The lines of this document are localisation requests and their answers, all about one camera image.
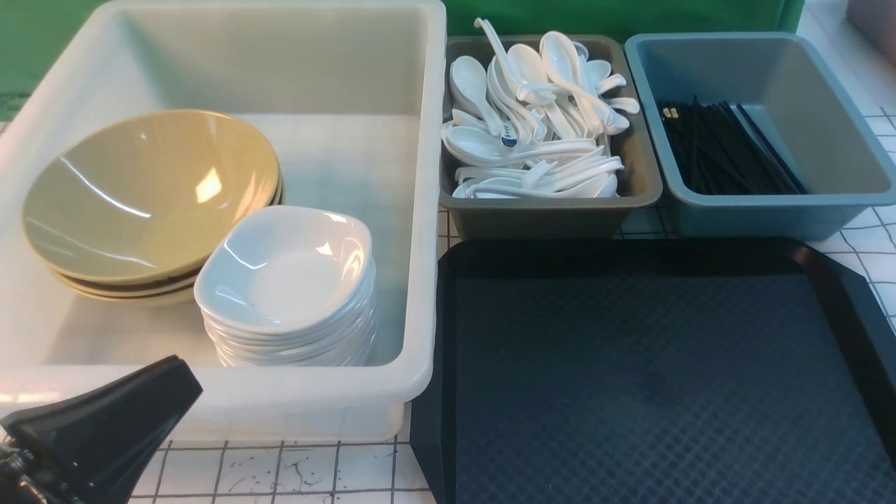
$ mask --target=stack of dishes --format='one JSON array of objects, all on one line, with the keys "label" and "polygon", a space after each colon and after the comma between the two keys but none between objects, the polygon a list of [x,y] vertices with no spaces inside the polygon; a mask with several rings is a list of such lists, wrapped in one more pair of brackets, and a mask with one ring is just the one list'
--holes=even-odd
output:
[{"label": "stack of dishes", "polygon": [[81,140],[38,176],[25,237],[64,285],[100,300],[193,298],[197,275],[233,226],[283,201],[267,139],[232,117],[171,110]]},{"label": "stack of dishes", "polygon": [[196,281],[225,366],[357,366],[377,330],[370,231],[338,213],[280,206],[242,220]]}]

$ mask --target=white ceramic dish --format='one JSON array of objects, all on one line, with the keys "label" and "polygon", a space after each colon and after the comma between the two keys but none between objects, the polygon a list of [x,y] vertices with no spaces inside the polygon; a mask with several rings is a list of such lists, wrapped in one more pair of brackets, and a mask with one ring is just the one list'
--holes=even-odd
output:
[{"label": "white ceramic dish", "polygon": [[339,310],[332,317],[329,317],[326,321],[310,327],[307,330],[284,333],[281,335],[259,335],[256,333],[247,333],[246,331],[228,326],[208,312],[203,312],[202,316],[207,325],[212,326],[217,331],[227,335],[228,339],[232,340],[234,343],[253,346],[276,346],[282,348],[310,344],[328,338],[333,334],[349,330],[351,325],[354,324],[362,314],[375,307],[376,273],[374,266],[375,264],[371,264],[371,268],[368,270],[368,274],[364,280],[364,285],[350,304]]},{"label": "white ceramic dish", "polygon": [[[103,4],[0,137],[0,415],[176,353],[204,393],[175,439],[394,435],[433,365],[444,55],[437,0]],[[22,202],[57,154],[121,119],[184,108],[258,128],[287,204],[364,218],[380,327],[364,367],[223,368],[195,304],[88,300],[30,252]]]},{"label": "white ceramic dish", "polygon": [[241,331],[304,331],[358,295],[372,249],[370,230],[354,217],[269,206],[212,252],[196,279],[196,303]]},{"label": "white ceramic dish", "polygon": [[205,328],[219,352],[258,365],[289,364],[303,365],[303,362],[314,360],[326,362],[325,365],[340,365],[340,360],[316,359],[335,349],[355,347],[351,343],[358,339],[369,340],[376,330],[376,291],[374,289],[375,265],[367,268],[363,288],[358,291],[360,302],[352,303],[353,309],[345,310],[330,323],[317,326],[313,331],[289,333],[285,335],[254,335],[239,332],[236,329],[216,323],[205,318]]}]

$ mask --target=spoon handle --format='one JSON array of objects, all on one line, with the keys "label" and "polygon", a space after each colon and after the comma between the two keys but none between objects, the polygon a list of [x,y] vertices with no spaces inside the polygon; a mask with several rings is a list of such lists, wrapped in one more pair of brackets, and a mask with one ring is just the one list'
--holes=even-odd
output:
[{"label": "spoon handle", "polygon": [[564,140],[572,140],[579,137],[556,103],[547,104],[545,106],[545,113],[547,114],[547,118],[551,121],[551,126],[560,138]]},{"label": "spoon handle", "polygon": [[475,105],[476,108],[479,109],[479,113],[482,114],[482,118],[485,119],[486,124],[488,125],[488,132],[491,133],[492,136],[500,136],[501,131],[504,129],[504,121],[501,120],[501,117],[498,116],[498,113],[495,112],[495,109],[493,109],[492,106],[488,104],[488,101],[486,101],[486,97],[483,96],[481,100],[478,98]]}]

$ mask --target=tray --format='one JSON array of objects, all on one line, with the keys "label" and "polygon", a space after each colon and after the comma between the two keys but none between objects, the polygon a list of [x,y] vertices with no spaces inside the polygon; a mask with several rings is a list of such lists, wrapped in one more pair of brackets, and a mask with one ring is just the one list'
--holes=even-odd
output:
[{"label": "tray", "polygon": [[896,500],[896,339],[787,239],[465,242],[410,443],[440,504]]}]

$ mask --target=tile grout line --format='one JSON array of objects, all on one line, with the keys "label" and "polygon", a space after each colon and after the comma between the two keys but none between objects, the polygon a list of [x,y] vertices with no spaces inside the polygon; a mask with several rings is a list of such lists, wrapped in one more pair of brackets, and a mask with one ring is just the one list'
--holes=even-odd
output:
[{"label": "tile grout line", "polygon": [[[348,442],[348,443],[339,443],[339,444],[330,443],[330,444],[323,444],[323,445],[306,445],[306,444],[288,445],[288,446],[285,446],[285,448],[336,448],[337,446],[343,446],[343,447],[388,447],[391,444],[392,444],[391,441],[389,441],[387,443],[382,443],[382,442],[381,443],[351,443],[351,442]],[[408,445],[408,444],[410,444],[410,442],[409,441],[399,441],[398,444]],[[263,450],[263,449],[272,450],[272,449],[279,449],[279,448],[280,448],[280,445],[269,445],[269,446],[259,445],[257,447],[231,447],[231,446],[228,446],[227,450],[228,451]],[[158,451],[217,451],[220,449],[223,449],[223,447],[159,448]]]},{"label": "tile grout line", "polygon": [[[877,208],[872,206],[871,211],[874,212],[874,215],[877,216],[877,220],[881,222],[881,226],[883,227],[883,232],[887,233],[887,238],[890,240],[890,244],[893,245],[894,248],[896,248],[896,240],[893,240],[893,235],[890,233],[890,228],[888,228],[887,225],[883,223],[883,218],[881,218],[881,214],[879,214],[877,212]],[[871,288],[874,289],[874,292],[877,293],[877,296],[878,296],[877,299],[879,299],[878,302],[881,304],[883,313],[886,314],[887,317],[890,317],[891,315],[896,315],[896,314],[891,314],[890,308],[887,306],[887,304],[885,302],[883,302],[883,296],[881,296],[881,292],[878,291],[876,282],[872,281],[870,273],[868,274],[868,283],[871,284]]]},{"label": "tile grout line", "polygon": [[341,443],[336,444],[336,462],[333,464],[333,486],[330,490],[330,504],[336,504],[336,481],[339,478],[339,452],[342,448]]},{"label": "tile grout line", "polygon": [[227,454],[228,443],[229,441],[224,441],[224,448],[221,449],[221,459],[218,462],[218,476],[215,478],[215,488],[212,491],[211,504],[215,504],[215,500],[218,498],[218,485],[221,484],[221,473],[224,472],[224,456]]},{"label": "tile grout line", "polygon": [[271,504],[274,504],[277,501],[277,485],[280,484],[280,466],[283,464],[283,447],[286,445],[286,441],[280,442],[280,451],[277,452],[277,469],[274,470],[274,484],[271,488]]},{"label": "tile grout line", "polygon": [[[167,448],[171,448],[171,443],[173,443],[173,442],[174,441],[169,441],[168,444],[166,445]],[[159,490],[161,490],[161,488],[162,488],[162,477],[165,476],[165,461],[166,460],[168,460],[168,451],[167,450],[165,450],[165,452],[162,453],[162,464],[159,467],[159,480],[156,482],[156,491],[152,495],[152,504],[156,504],[156,499],[159,498]]]},{"label": "tile grout line", "polygon": [[[874,216],[877,217],[878,221],[881,221],[881,218],[879,215],[877,215],[877,212],[874,213]],[[874,292],[874,298],[877,301],[877,304],[883,305],[883,298],[881,297],[881,293],[877,290],[877,286],[872,283],[871,272],[868,271],[868,266],[865,265],[865,261],[862,260],[862,256],[856,250],[856,247],[853,246],[853,244],[849,243],[849,240],[846,239],[846,235],[843,234],[843,230],[840,230],[838,232],[840,233],[840,237],[843,238],[843,241],[847,244],[847,246],[852,249],[853,254],[856,255],[856,259],[858,259],[858,263],[860,265],[862,265],[862,270],[865,271],[865,275],[866,275],[866,282],[868,282],[868,285],[871,286],[871,290]],[[881,306],[881,309],[882,309],[883,313],[888,313],[888,310],[885,306]]]},{"label": "tile grout line", "polygon": [[389,492],[389,504],[395,504],[395,469],[398,467],[398,434],[392,440],[392,491]]},{"label": "tile grout line", "polygon": [[396,493],[414,493],[414,492],[431,492],[431,489],[428,488],[358,488],[358,489],[347,489],[340,491],[329,491],[329,490],[312,490],[312,491],[278,491],[278,492],[241,492],[241,493],[226,493],[226,494],[215,494],[215,493],[161,493],[158,496],[152,495],[134,495],[132,500],[146,500],[149,502],[153,497],[158,497],[159,499],[202,499],[209,497],[295,497],[301,495],[321,495],[329,497],[330,495],[340,496],[340,495],[351,495],[357,493],[386,493],[388,491],[395,491]]}]

